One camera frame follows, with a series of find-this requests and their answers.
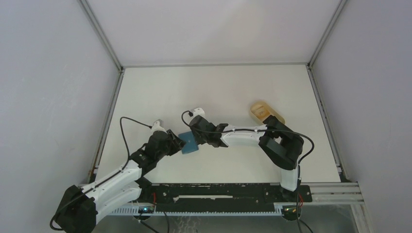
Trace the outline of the beige oval tray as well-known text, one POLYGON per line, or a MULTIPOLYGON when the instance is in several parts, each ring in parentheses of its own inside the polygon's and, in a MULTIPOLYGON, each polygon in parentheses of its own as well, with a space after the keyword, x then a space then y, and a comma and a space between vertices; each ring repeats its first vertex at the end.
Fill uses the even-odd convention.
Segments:
POLYGON ((284 117, 263 100, 252 103, 249 109, 249 115, 259 125, 268 124, 273 117, 282 124, 285 124, 284 117))

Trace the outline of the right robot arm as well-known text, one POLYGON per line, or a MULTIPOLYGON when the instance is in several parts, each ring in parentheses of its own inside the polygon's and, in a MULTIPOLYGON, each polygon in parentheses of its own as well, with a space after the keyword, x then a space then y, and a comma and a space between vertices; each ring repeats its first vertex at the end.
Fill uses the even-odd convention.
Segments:
POLYGON ((198 115, 192 118, 189 127, 199 145, 207 143, 215 148, 248 146, 262 149, 280 168, 281 197, 293 202, 300 196, 297 163, 304 140, 275 116, 268 116, 263 123, 256 127, 236 127, 227 123, 214 125, 198 115))

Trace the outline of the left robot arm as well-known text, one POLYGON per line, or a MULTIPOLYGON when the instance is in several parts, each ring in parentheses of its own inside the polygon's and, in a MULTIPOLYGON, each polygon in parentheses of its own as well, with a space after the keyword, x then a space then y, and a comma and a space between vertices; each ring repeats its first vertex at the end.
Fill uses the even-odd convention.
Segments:
POLYGON ((164 156, 179 152, 185 141, 171 130, 155 131, 126 163, 103 178, 82 187, 70 186, 51 218, 59 230, 67 233, 90 233, 96 225, 113 210, 132 200, 147 202, 152 190, 137 181, 153 170, 164 156))

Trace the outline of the aluminium frame rails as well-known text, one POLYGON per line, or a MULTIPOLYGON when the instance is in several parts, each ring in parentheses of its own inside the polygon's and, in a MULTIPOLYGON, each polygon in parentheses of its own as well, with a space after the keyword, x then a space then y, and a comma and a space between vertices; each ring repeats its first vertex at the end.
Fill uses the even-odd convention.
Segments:
MULTIPOLYGON (((147 183, 141 183, 138 185, 143 190, 145 186, 151 185, 151 184, 152 183, 147 182, 147 183)), ((304 183, 301 185, 308 185, 310 187, 311 192, 312 192, 312 198, 313 198, 313 201, 310 203, 303 203, 301 201, 297 202, 302 207, 312 206, 312 205, 363 204, 363 196, 361 194, 358 184, 356 183, 304 183)), ((137 205, 142 204, 142 203, 139 203, 137 199, 127 202, 125 204, 128 204, 128 203, 136 203, 137 205)), ((281 203, 277 205, 296 206, 296 204, 281 203)), ((294 221, 296 219, 296 218, 292 219, 290 217, 283 217, 283 218, 289 221, 294 221)))

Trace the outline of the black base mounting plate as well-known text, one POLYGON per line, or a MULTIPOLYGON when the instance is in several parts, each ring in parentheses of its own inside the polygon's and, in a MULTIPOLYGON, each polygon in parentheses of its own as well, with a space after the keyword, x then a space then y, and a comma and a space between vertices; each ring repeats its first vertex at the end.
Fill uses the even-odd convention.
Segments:
POLYGON ((191 210, 232 210, 237 206, 313 201, 308 185, 296 191, 283 189, 277 183, 153 183, 143 188, 139 203, 170 206, 174 210, 187 206, 191 210))

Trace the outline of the blue leather card holder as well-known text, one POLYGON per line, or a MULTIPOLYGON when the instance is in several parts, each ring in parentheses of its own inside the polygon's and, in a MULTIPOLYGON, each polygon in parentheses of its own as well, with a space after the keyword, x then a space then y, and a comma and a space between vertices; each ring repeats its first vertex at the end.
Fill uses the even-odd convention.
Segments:
POLYGON ((199 150, 192 131, 181 133, 178 137, 185 142, 185 145, 181 149, 182 154, 189 154, 199 150))

